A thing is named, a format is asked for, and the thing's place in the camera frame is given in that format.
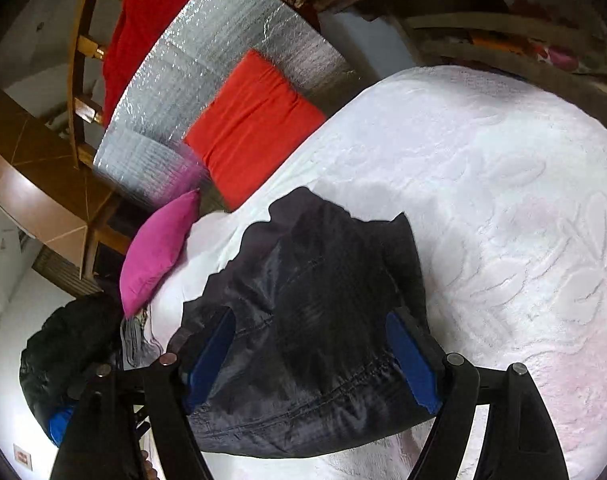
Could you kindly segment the person's left hand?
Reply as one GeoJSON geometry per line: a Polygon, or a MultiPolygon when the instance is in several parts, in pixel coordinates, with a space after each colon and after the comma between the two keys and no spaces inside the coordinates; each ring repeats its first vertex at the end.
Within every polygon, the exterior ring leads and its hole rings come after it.
{"type": "Polygon", "coordinates": [[[158,474],[156,469],[153,467],[152,462],[148,459],[148,453],[146,451],[141,451],[143,458],[143,466],[146,474],[147,480],[158,480],[158,474]]]}

